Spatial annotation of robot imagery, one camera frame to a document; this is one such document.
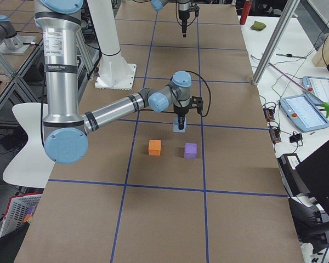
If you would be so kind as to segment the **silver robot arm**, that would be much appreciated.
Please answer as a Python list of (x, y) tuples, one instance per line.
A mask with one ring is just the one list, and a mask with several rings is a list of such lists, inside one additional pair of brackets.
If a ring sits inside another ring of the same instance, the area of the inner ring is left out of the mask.
[[(97, 88), (130, 90), (136, 65), (122, 57), (110, 1), (88, 1), (101, 58)], [(191, 102), (191, 76), (176, 72), (162, 89), (145, 88), (100, 109), (78, 111), (77, 33), (82, 1), (35, 1), (35, 22), (42, 29), (48, 114), (43, 119), (43, 144), (54, 162), (70, 164), (87, 152), (90, 132), (131, 113), (150, 107), (162, 112), (173, 107), (178, 128), (184, 129)]]
[[(151, 0), (151, 6), (157, 12), (162, 10), (165, 5), (169, 3), (169, 0)], [(190, 18), (190, 13), (192, 12), (192, 4), (190, 1), (186, 0), (178, 0), (175, 1), (175, 17), (176, 21), (181, 28), (181, 33), (183, 38), (187, 37), (187, 28), (188, 28), (188, 20)]]

